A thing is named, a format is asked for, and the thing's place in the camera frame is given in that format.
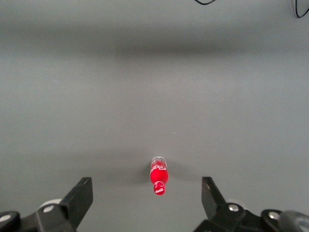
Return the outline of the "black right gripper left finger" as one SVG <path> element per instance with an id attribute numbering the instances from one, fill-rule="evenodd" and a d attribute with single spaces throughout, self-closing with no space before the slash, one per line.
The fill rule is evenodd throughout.
<path id="1" fill-rule="evenodd" d="M 83 177 L 60 202 L 45 203 L 35 212 L 37 231 L 77 231 L 92 202 L 92 178 Z"/>

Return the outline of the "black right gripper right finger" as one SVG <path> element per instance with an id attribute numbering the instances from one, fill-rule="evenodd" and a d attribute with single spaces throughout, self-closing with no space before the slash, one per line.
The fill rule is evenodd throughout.
<path id="1" fill-rule="evenodd" d="M 237 203 L 228 203 L 211 177 L 202 178 L 201 200 L 207 219 L 197 226 L 196 232 L 265 231 L 261 218 Z"/>

